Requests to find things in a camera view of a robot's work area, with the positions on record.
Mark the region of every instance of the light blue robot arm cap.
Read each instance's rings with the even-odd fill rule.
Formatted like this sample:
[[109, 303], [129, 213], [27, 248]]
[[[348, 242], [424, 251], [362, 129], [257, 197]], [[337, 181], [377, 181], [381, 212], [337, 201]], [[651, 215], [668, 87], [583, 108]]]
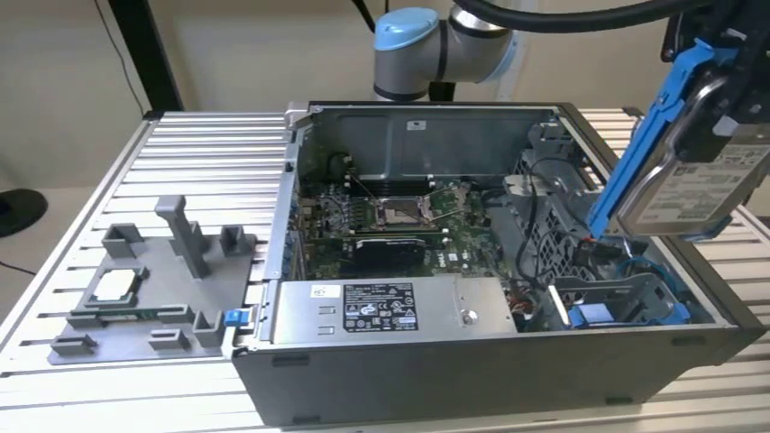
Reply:
[[433, 9], [424, 7], [397, 9], [376, 20], [373, 49], [397, 50], [424, 38], [436, 26], [437, 12]]

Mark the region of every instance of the black pole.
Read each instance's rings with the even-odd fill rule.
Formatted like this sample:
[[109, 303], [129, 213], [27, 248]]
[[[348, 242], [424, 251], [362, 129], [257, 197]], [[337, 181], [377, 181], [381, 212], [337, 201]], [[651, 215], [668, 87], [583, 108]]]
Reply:
[[117, 28], [153, 111], [182, 111], [148, 0], [109, 0]]

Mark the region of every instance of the floor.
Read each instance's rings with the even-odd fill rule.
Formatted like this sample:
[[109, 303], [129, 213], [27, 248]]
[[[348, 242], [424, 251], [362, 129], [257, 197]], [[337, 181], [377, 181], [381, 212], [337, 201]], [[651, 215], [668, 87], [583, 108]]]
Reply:
[[[93, 188], [38, 189], [47, 199], [47, 212], [26, 230], [0, 238], [0, 261], [37, 271], [82, 209]], [[13, 306], [31, 277], [0, 267], [0, 322]]]

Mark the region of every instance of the wire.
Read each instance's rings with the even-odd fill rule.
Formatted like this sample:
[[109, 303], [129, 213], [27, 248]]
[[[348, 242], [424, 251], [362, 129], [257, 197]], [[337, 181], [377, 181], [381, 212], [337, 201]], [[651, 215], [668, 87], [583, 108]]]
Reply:
[[512, 30], [535, 33], [599, 32], [651, 23], [715, 0], [651, 0], [635, 5], [571, 14], [536, 14], [512, 11], [483, 0], [455, 0], [480, 20]]
[[133, 84], [130, 84], [130, 78], [128, 76], [128, 68], [125, 66], [125, 59], [122, 58], [122, 54], [120, 53], [120, 49], [117, 48], [116, 40], [112, 37], [112, 32], [109, 32], [109, 26], [106, 25], [106, 20], [104, 19], [104, 13], [101, 12], [101, 6], [98, 6], [98, 0], [93, 0], [93, 5], [96, 6], [96, 12], [98, 12], [98, 19], [101, 20], [101, 24], [104, 26], [104, 31], [106, 32], [106, 37], [109, 38], [109, 43], [112, 44], [112, 48], [116, 51], [117, 58], [120, 59], [120, 68], [122, 69], [122, 77], [125, 77], [125, 82], [128, 84], [128, 90], [130, 90], [130, 95], [133, 96], [133, 100], [136, 101], [136, 105], [140, 108], [140, 116], [144, 116], [144, 106], [141, 106], [140, 97], [136, 95], [136, 90], [133, 89]]
[[624, 261], [621, 264], [619, 264], [617, 265], [617, 276], [620, 276], [620, 277], [623, 276], [623, 271], [625, 270], [628, 265], [632, 263], [644, 263], [647, 266], [649, 266], [652, 269], [655, 269], [660, 273], [660, 276], [663, 277], [663, 281], [665, 282], [668, 289], [671, 291], [676, 290], [676, 283], [675, 283], [676, 280], [673, 280], [673, 276], [671, 275], [671, 273], [665, 270], [665, 268], [663, 266], [660, 266], [657, 263], [652, 262], [645, 257], [640, 257], [640, 256], [631, 257], [629, 259], [627, 259], [627, 261]]
[[516, 251], [516, 259], [513, 263], [516, 264], [516, 270], [519, 272], [520, 278], [523, 278], [533, 288], [536, 287], [541, 289], [543, 286], [540, 285], [540, 282], [537, 282], [535, 277], [527, 275], [520, 267], [520, 259], [524, 255], [527, 245], [529, 244], [531, 241], [531, 235], [533, 233], [533, 225], [537, 217], [537, 191], [533, 187], [533, 180], [531, 179], [531, 173], [529, 173], [529, 187], [531, 187], [529, 221], [527, 222], [527, 228], [524, 230], [524, 239], [519, 245], [519, 250]]
[[31, 276], [37, 275], [35, 272], [31, 272], [30, 270], [23, 269], [23, 268], [18, 268], [17, 266], [13, 266], [11, 264], [7, 264], [5, 262], [0, 262], [0, 266], [5, 267], [7, 269], [11, 269], [13, 271], [27, 273]]
[[378, 203], [380, 200], [376, 199], [376, 197], [373, 196], [372, 192], [368, 190], [368, 188], [365, 188], [365, 187], [362, 186], [362, 183], [360, 183], [358, 178], [357, 178], [349, 171], [348, 171], [348, 175], [349, 175], [349, 178], [353, 179], [353, 180], [356, 181], [356, 183], [360, 185], [360, 188], [361, 188], [361, 189], [365, 191], [365, 193], [369, 195], [369, 197], [370, 197], [372, 200], [373, 200], [373, 204], [376, 205], [376, 203]]
[[369, 28], [369, 32], [373, 32], [374, 24], [373, 24], [372, 14], [369, 13], [369, 8], [366, 7], [362, 0], [352, 0], [352, 4], [354, 4], [356, 8], [358, 9], [360, 18], [362, 18], [362, 21], [365, 22], [365, 26]]
[[336, 208], [338, 209], [338, 226], [334, 227], [332, 230], [329, 230], [329, 231], [334, 231], [334, 230], [338, 230], [341, 227], [345, 226], [345, 221], [346, 221], [345, 211], [342, 210], [341, 205], [338, 204], [338, 202], [337, 202], [333, 198], [330, 198], [330, 197], [321, 197], [321, 200], [324, 200], [324, 199], [328, 200], [329, 203], [333, 203], [334, 206], [336, 206]]
[[[543, 162], [543, 161], [556, 161], [556, 162], [564, 162], [571, 168], [572, 170], [575, 170], [575, 173], [577, 174], [577, 176], [580, 176], [580, 172], [577, 167], [575, 167], [575, 165], [572, 164], [572, 162], [569, 160], [565, 160], [563, 158], [556, 158], [556, 157], [544, 157], [540, 158], [539, 160], [536, 160], [533, 162], [533, 164], [529, 166], [529, 174], [531, 176], [539, 178], [544, 183], [547, 183], [548, 185], [552, 183], [548, 178], [540, 174], [540, 173], [535, 173], [533, 172], [533, 168], [536, 167], [536, 165]], [[572, 218], [575, 220], [575, 223], [577, 223], [577, 226], [581, 227], [583, 230], [585, 230], [588, 233], [591, 232], [591, 229], [588, 227], [588, 225], [585, 224], [585, 222], [583, 221], [583, 219], [577, 216], [577, 214], [575, 213], [575, 211], [571, 209], [571, 207], [568, 206], [568, 198], [563, 196], [563, 194], [560, 194], [560, 191], [557, 190], [556, 193], [559, 194], [559, 196], [561, 196], [561, 204], [564, 205], [564, 210], [567, 211], [568, 217]]]

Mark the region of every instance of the power supply label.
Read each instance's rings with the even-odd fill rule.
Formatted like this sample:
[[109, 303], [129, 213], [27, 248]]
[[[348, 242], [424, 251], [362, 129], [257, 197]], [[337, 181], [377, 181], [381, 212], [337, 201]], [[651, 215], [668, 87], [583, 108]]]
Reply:
[[342, 328], [348, 332], [416, 331], [417, 306], [410, 283], [345, 284]]

